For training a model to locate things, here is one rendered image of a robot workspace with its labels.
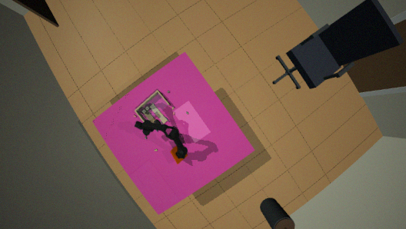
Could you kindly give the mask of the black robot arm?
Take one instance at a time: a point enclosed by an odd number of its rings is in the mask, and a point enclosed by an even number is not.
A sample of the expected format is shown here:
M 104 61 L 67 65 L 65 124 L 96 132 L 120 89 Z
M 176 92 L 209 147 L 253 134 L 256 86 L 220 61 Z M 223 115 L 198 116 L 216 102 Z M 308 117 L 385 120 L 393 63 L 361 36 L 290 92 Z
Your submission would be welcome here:
M 177 156 L 178 158 L 185 158 L 185 155 L 188 151 L 187 148 L 183 147 L 180 139 L 179 139 L 179 132 L 176 128 L 167 126 L 166 124 L 156 124 L 156 123 L 151 123 L 150 121 L 146 120 L 144 123 L 141 123 L 139 121 L 136 122 L 135 127 L 142 129 L 144 132 L 150 133 L 151 130 L 157 130 L 157 131 L 162 131 L 165 133 L 165 136 L 169 138 L 171 141 L 173 141 L 178 148 L 177 150 Z M 166 129 L 169 128 L 171 129 L 171 132 L 167 133 Z

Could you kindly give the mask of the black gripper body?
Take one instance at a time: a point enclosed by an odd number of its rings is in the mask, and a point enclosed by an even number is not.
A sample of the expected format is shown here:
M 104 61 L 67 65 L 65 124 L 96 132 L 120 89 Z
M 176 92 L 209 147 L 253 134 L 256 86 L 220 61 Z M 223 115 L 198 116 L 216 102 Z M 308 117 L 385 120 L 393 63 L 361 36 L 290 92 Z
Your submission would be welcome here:
M 161 122 L 160 122 L 158 119 L 155 120 L 154 123 L 156 123 L 156 124 L 161 124 Z M 149 135 L 148 132 L 144 132 L 144 131 L 142 131 L 142 132 L 143 132 L 146 136 Z

